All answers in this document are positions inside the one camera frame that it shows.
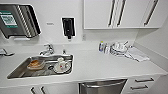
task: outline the sink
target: sink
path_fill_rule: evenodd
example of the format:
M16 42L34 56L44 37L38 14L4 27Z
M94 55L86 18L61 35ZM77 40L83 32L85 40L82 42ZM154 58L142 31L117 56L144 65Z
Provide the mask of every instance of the sink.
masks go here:
M58 58L64 58L64 61L68 61L71 66L69 70L63 72L63 73L57 73L54 71L53 67L55 64L58 63ZM32 62L33 60L43 60L45 63L45 66L40 70L29 70L27 69L27 66ZM63 74L69 74L72 70L72 60L73 55L52 55L52 56L35 56L35 57L29 57L24 62L22 62L11 74L8 75L8 79L12 78L24 78L24 77L38 77L38 76L50 76L50 75L63 75Z

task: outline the wall-mounted dispenser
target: wall-mounted dispenser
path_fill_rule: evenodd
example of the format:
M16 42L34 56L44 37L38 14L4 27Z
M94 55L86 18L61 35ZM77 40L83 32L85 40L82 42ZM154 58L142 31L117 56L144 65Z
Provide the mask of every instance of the wall-mounted dispenser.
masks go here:
M40 34L31 5L0 4L0 29L7 39L10 36L32 38Z
M75 36L75 29L74 29L74 18L62 18L63 28L64 28L64 35L71 40L72 36Z

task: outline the cup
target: cup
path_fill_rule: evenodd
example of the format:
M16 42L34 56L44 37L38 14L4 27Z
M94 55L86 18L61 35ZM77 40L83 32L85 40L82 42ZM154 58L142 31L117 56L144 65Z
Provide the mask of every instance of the cup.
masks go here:
M120 50L124 50L124 48L125 48L124 43L119 43L119 49L120 49Z
M119 45L119 42L115 42L115 43L114 43L114 48L115 48L115 49L119 49L119 46L120 46L120 45Z

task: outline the white cabinet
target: white cabinet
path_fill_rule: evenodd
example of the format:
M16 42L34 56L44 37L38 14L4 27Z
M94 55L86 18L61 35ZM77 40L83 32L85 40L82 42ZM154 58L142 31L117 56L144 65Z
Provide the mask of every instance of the white cabinet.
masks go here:
M108 24L111 10L116 10L116 7L117 0L84 0L84 29L112 29Z
M0 94L38 94L37 92L35 87L29 86L0 88Z
M139 28L149 1L119 0L113 28Z
M84 0L84 29L139 28L149 1Z
M167 0L84 0L84 29L160 28L167 9Z
M78 83L0 88L0 94L79 94Z
M79 94L77 83L61 83L44 86L45 94Z
M146 94L159 76L142 76L129 78L121 94Z
M150 0L141 28L160 28L168 16L168 0Z

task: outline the white wall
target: white wall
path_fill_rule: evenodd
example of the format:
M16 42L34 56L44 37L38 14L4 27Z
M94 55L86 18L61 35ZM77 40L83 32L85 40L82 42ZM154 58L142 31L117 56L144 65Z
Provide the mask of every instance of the white wall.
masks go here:
M168 71L168 18L160 29L141 29L135 41L137 44L147 49L142 48L153 56L151 60L155 64ZM168 94L168 76L159 78L148 94Z
M30 41L13 41L13 38L6 40L0 33L1 45L18 44L62 44L69 43L64 36L62 28L62 17L75 18L76 36L71 43L80 43L82 35L82 2L81 0L1 0L2 3L30 4L34 7L35 14L41 29L41 34Z
M41 34L29 41L14 41L12 37L7 40L0 32L0 46L5 46L7 50L15 51L15 53L18 52L18 47L22 49L19 52L31 52L32 49L36 48L39 51L45 49L42 45L47 43L55 45L81 44L83 41L100 42L100 40L123 42L128 40L133 42L139 30L83 30L83 0L1 0L0 2L1 4L31 4L34 7L41 29ZM75 18L76 36L72 39L72 42L68 42L67 38L63 35L62 17ZM49 26L46 23L54 23L54 25Z

